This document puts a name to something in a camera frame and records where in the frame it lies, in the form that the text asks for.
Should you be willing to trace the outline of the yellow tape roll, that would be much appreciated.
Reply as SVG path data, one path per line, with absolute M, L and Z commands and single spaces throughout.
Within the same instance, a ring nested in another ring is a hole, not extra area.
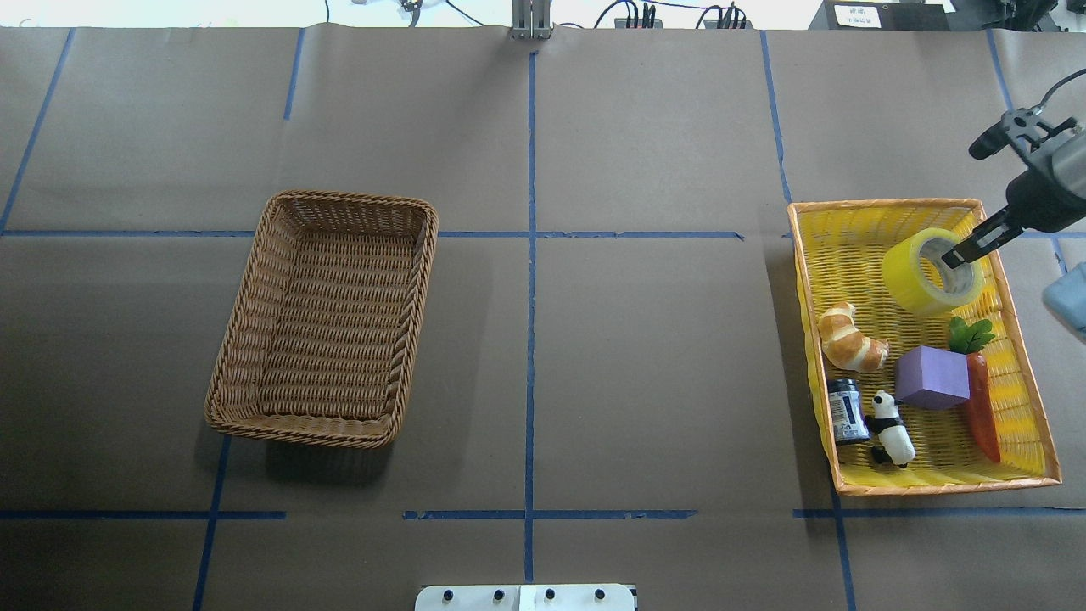
M 893 301 L 915 317 L 942 316 L 980 298 L 981 267 L 952 267 L 943 256 L 954 250 L 954 232 L 930 227 L 895 244 L 882 260 L 882 282 Z

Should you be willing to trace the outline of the yellow plastic basket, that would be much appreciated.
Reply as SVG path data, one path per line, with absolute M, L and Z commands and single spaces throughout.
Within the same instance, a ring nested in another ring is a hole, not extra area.
M 959 410 L 930 411 L 904 405 L 904 424 L 915 444 L 907 468 L 877 464 L 870 442 L 835 444 L 828 384 L 847 372 L 823 356 L 817 322 L 831 306 L 849 302 L 866 336 L 891 344 L 880 371 L 857 377 L 866 412 L 877 390 L 896 390 L 895 362 L 920 345 L 943 348 L 950 313 L 915 317 L 892 298 L 882 279 L 886 252 L 930 227 L 962 240 L 985 220 L 977 199 L 866 199 L 791 204 L 796 290 L 808 361 L 807 379 L 835 491 L 845 496 L 929 496 L 981 491 L 1024 491 L 1058 485 L 1062 474 L 1055 441 L 999 255 L 978 263 L 982 291 L 954 309 L 974 323 L 988 320 L 994 340 L 982 348 L 988 361 L 994 430 L 1001 458 L 988 460 Z

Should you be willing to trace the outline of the brown wicker basket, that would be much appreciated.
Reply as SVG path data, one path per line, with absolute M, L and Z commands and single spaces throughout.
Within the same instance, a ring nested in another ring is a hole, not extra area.
M 204 405 L 240 438 L 377 450 L 411 400 L 439 216 L 428 202 L 342 191 L 272 196 Z

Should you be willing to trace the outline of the orange toy carrot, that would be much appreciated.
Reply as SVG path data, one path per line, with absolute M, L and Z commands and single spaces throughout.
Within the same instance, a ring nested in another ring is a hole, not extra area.
M 992 407 L 988 360 L 982 354 L 982 349 L 996 338 L 993 328 L 988 318 L 967 323 L 963 317 L 951 317 L 948 324 L 948 348 L 967 357 L 970 394 L 960 407 L 971 436 L 986 459 L 1000 464 L 1002 455 Z

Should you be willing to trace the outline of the purple cube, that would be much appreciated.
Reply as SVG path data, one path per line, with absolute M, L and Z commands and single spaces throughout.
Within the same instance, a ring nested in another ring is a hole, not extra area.
M 896 361 L 893 390 L 907 406 L 940 411 L 962 405 L 971 398 L 967 356 L 919 345 Z

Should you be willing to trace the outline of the toy croissant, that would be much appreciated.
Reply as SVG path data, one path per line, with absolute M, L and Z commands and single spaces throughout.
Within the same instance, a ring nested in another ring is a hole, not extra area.
M 887 341 L 871 338 L 857 328 L 856 306 L 838 302 L 822 313 L 817 321 L 823 356 L 841 370 L 873 373 L 881 370 L 889 357 Z

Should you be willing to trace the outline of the black box with label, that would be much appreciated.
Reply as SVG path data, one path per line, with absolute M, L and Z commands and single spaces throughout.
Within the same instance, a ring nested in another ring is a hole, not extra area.
M 822 1 L 810 31 L 950 31 L 946 8 L 926 1 Z

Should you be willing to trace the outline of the toy panda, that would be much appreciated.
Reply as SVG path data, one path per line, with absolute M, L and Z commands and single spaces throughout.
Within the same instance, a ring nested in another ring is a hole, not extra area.
M 915 446 L 909 436 L 897 402 L 889 392 L 877 390 L 871 400 L 872 413 L 866 415 L 866 428 L 871 434 L 871 455 L 876 464 L 895 464 L 905 469 L 915 460 Z

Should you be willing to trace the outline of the small dark can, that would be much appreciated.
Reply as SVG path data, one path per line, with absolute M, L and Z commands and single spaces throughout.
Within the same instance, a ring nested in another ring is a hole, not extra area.
M 831 432 L 835 445 L 861 444 L 871 440 L 862 410 L 859 383 L 853 378 L 835 378 L 828 382 Z

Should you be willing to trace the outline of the aluminium frame post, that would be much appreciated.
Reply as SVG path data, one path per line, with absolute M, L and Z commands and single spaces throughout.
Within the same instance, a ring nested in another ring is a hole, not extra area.
M 553 35 L 551 0 L 512 0 L 512 39 L 547 40 Z

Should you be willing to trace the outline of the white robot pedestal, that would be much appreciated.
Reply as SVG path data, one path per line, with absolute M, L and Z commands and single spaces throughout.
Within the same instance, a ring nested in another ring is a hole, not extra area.
M 415 610 L 637 610 L 635 586 L 620 583 L 431 585 Z

